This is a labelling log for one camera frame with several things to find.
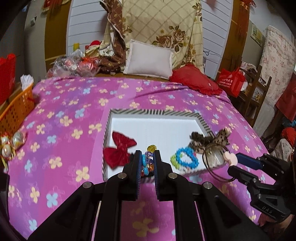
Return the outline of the striped shallow cardboard box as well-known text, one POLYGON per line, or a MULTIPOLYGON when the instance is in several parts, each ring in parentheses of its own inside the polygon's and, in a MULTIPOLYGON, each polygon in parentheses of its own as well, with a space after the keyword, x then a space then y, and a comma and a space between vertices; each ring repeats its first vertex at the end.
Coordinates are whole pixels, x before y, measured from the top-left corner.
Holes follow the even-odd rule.
POLYGON ((177 149, 190 143, 190 135, 198 132, 205 137, 213 137, 208 124, 199 113, 159 109, 111 109, 105 128, 103 147, 115 147, 112 133, 119 132, 133 138, 137 145, 128 148, 145 152, 155 145, 161 159, 169 163, 177 149))

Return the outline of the floral beige quilt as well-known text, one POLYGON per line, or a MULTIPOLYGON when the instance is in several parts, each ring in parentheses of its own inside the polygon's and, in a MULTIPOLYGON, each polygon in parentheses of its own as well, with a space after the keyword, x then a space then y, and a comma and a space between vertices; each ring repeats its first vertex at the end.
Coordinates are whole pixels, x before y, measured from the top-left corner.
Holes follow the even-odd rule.
POLYGON ((187 63, 203 67, 201 1, 100 1, 107 13, 104 38, 99 47, 99 70, 121 72, 131 40, 169 48, 173 68, 187 63))

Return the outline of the white small pillow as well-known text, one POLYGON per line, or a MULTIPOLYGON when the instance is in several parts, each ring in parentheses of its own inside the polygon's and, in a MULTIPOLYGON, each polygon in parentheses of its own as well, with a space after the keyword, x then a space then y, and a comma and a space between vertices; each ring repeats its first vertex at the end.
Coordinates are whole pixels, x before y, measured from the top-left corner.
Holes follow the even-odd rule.
POLYGON ((172 58, 173 51, 168 48, 131 40, 123 73, 168 80, 173 73, 172 58))

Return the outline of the wooden shelf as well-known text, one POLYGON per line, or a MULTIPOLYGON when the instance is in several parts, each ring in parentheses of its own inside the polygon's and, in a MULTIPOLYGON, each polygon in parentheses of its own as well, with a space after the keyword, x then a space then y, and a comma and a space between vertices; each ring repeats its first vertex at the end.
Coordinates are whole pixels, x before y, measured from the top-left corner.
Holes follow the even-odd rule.
POLYGON ((261 65, 259 65, 257 70, 254 68, 248 70, 240 68, 240 70, 249 78, 249 82, 246 89, 241 91, 237 97, 239 100, 238 111, 249 125, 253 127, 267 95, 272 77, 269 76, 267 81, 261 77, 261 65))

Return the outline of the pink floral bedspread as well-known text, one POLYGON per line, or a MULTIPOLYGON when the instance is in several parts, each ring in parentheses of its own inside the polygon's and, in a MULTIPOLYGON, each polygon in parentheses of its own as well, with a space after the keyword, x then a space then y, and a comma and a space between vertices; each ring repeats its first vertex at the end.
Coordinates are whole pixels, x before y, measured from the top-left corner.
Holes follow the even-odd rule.
MULTIPOLYGON (((83 182, 103 182, 102 146, 111 108, 199 113, 215 134, 223 128, 231 133, 230 152, 254 158, 267 153, 225 92, 207 96, 175 83, 129 78, 53 78, 33 92, 40 101, 21 128, 28 138, 9 162, 10 222, 26 239, 83 182)), ((220 183, 207 172, 189 180, 212 182, 257 224, 261 213, 249 205, 243 184, 220 183)), ((157 201, 154 183, 143 184, 137 202, 123 208, 121 240, 176 240, 173 203, 157 201)))

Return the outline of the painted egg ornaments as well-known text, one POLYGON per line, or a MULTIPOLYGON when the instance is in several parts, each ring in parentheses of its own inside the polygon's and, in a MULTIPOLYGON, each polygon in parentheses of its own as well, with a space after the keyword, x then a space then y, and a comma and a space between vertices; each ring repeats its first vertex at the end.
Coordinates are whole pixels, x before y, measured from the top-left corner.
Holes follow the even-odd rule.
POLYGON ((22 131, 15 132, 12 136, 8 133, 1 135, 1 159, 7 163, 16 155, 16 151, 24 145, 27 134, 22 131))

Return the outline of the leopard print bow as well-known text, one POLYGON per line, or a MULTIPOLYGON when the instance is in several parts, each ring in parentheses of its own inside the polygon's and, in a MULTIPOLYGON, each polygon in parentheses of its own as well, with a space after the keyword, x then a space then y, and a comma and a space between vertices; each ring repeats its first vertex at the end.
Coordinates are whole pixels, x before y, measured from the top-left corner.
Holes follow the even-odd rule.
POLYGON ((203 154, 204 150, 208 145, 229 145, 229 136, 230 132, 226 128, 221 129, 214 137, 205 137, 202 134, 199 134, 198 132, 192 132, 190 135, 190 142, 188 146, 192 148, 194 152, 203 154))

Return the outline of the orange plastic basket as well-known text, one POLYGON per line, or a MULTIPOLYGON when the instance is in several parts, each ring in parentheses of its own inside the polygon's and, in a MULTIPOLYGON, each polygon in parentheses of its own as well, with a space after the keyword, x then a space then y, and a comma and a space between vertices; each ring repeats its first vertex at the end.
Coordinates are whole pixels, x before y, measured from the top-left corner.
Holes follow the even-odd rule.
POLYGON ((1 135, 13 135, 21 127, 23 121, 35 107, 32 83, 18 94, 1 114, 1 135))

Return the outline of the red satin bow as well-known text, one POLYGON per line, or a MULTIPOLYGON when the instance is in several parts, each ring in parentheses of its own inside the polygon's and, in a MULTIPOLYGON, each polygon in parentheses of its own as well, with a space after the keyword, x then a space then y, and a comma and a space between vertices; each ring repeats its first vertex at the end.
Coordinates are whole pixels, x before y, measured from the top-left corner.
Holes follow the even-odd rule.
POLYGON ((133 138, 129 138, 119 132, 112 132, 112 140, 116 147, 104 148, 103 158, 107 165, 114 169, 130 162, 131 154, 128 152, 128 149, 136 146, 137 142, 133 138))

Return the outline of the santa plush toy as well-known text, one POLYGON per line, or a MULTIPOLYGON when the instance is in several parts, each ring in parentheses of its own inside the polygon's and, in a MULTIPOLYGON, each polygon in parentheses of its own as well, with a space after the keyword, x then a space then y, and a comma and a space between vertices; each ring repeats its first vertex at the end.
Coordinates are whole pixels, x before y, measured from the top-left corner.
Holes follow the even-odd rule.
POLYGON ((86 57, 98 57, 99 56, 99 48, 101 42, 99 40, 92 41, 89 45, 85 46, 85 56, 86 57))

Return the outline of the red cushion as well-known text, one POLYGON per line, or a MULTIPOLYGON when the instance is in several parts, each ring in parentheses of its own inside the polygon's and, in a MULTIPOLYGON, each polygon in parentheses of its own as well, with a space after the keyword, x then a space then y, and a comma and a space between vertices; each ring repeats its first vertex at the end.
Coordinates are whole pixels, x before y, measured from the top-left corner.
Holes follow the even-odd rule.
POLYGON ((173 70, 170 82, 180 83, 203 95, 220 95, 222 89, 216 82, 204 75, 195 65, 187 63, 185 66, 173 70))

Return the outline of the maroon hair tie pink charm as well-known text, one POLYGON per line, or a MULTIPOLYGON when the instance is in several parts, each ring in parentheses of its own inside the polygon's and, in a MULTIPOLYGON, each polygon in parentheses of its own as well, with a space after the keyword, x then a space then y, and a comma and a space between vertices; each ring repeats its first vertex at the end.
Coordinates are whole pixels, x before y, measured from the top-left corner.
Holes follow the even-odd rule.
POLYGON ((234 177, 222 177, 215 172, 216 169, 224 167, 227 164, 227 161, 223 159, 223 154, 225 153, 225 151, 228 151, 225 146, 221 144, 210 143, 205 147, 203 151, 202 161, 208 173, 215 180, 223 183, 230 183, 235 180, 234 177))

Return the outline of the red shopping bag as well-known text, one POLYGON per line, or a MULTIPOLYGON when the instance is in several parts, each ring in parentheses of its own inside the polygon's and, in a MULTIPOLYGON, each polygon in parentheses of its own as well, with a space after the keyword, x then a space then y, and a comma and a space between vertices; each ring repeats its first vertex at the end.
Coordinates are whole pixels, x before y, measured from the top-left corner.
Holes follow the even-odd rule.
POLYGON ((228 96, 238 97, 241 88, 245 82, 245 76, 241 73, 240 68, 234 71, 222 69, 216 83, 226 92, 228 96))

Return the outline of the red gift bag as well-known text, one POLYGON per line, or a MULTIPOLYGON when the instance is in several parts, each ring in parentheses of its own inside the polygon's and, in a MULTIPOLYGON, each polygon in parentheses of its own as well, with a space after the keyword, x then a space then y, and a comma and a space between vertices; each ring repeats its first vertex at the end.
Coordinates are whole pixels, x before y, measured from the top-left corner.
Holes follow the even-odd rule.
POLYGON ((1 57, 0 63, 0 104, 3 104, 13 92, 16 77, 16 56, 11 53, 1 57))

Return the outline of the clear plastic bag clutter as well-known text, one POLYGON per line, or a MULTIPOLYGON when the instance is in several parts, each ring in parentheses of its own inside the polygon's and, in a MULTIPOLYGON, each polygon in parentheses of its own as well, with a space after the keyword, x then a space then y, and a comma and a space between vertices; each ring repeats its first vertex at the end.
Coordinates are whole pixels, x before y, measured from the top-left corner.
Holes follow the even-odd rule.
POLYGON ((99 58, 87 57, 77 49, 69 56, 60 56, 48 70, 46 77, 94 77, 99 70, 99 58))

